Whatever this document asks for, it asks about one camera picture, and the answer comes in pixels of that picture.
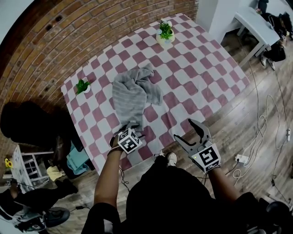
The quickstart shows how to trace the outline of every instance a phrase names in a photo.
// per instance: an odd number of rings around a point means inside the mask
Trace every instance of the checkered tablecloth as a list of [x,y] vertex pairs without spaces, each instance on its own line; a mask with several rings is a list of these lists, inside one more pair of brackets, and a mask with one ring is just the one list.
[[[163,92],[161,106],[147,104],[143,146],[121,159],[122,168],[151,157],[184,135],[188,118],[203,122],[239,94],[249,80],[227,51],[183,14],[171,20],[175,41],[162,48],[156,41],[158,22],[136,30],[91,58],[69,77],[61,90],[85,150],[101,172],[108,142],[121,125],[114,109],[112,82],[118,73],[152,63],[150,79]],[[89,80],[89,93],[76,95],[78,79]]]

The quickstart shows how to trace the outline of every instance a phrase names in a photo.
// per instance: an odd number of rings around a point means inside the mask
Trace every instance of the white flower pot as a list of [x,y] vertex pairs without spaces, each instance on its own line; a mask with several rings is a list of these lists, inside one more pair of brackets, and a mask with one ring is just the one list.
[[84,90],[84,93],[88,93],[90,90],[91,90],[91,86],[89,85],[89,86],[87,87],[87,89]]
[[166,43],[166,39],[163,39],[163,38],[161,38],[161,35],[159,35],[159,34],[157,34],[156,35],[156,40],[157,40],[157,42],[160,44],[160,45],[166,45],[166,44],[170,44],[170,43],[172,43],[174,40],[175,40],[175,34],[174,34],[174,32],[173,32],[173,30],[171,29],[171,31],[172,31],[172,36],[170,37],[170,42],[167,42]]

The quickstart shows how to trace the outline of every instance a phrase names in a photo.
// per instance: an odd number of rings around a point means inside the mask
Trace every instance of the person in black clothing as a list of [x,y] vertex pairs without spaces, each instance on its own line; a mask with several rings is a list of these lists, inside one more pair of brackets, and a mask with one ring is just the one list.
[[196,177],[175,167],[174,153],[158,156],[130,190],[121,222],[116,203],[121,154],[113,147],[108,154],[82,234],[271,233],[261,232],[268,219],[252,193],[241,195],[217,167],[208,172],[213,199]]
[[279,35],[280,40],[271,46],[270,51],[265,51],[260,56],[260,61],[263,66],[266,66],[266,61],[268,60],[271,68],[276,70],[275,63],[286,59],[286,54],[284,51],[284,44],[287,38],[287,32],[289,33],[290,39],[293,40],[293,29],[288,13],[280,14],[279,16],[274,16],[271,13],[267,13],[268,0],[260,0],[258,7],[261,11],[261,16],[271,25],[271,27]]
[[[21,211],[23,209],[22,205],[31,207],[33,211],[41,213],[50,209],[59,199],[78,192],[77,188],[69,180],[64,180],[63,182],[56,181],[55,183],[57,185],[55,189],[40,188],[22,193],[20,187],[17,186],[16,180],[13,180],[11,187],[0,193],[0,206],[11,216]],[[6,220],[11,220],[11,217],[1,209],[0,215]]]

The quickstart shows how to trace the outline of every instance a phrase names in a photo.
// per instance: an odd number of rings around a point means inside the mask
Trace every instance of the brick wall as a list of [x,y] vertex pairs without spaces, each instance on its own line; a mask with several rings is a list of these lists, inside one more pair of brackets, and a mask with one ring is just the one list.
[[[0,47],[0,110],[9,101],[31,100],[46,111],[65,106],[60,87],[87,60],[162,17],[183,12],[194,19],[197,6],[198,0],[34,1]],[[0,135],[0,163],[13,149]]]

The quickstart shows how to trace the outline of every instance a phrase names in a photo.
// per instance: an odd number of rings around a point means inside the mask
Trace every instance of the striped towel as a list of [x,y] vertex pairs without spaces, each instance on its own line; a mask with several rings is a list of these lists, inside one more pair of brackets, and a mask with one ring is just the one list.
[[161,105],[162,92],[149,77],[154,76],[152,64],[118,74],[113,82],[113,102],[122,125],[136,122],[142,131],[142,115],[146,102]]

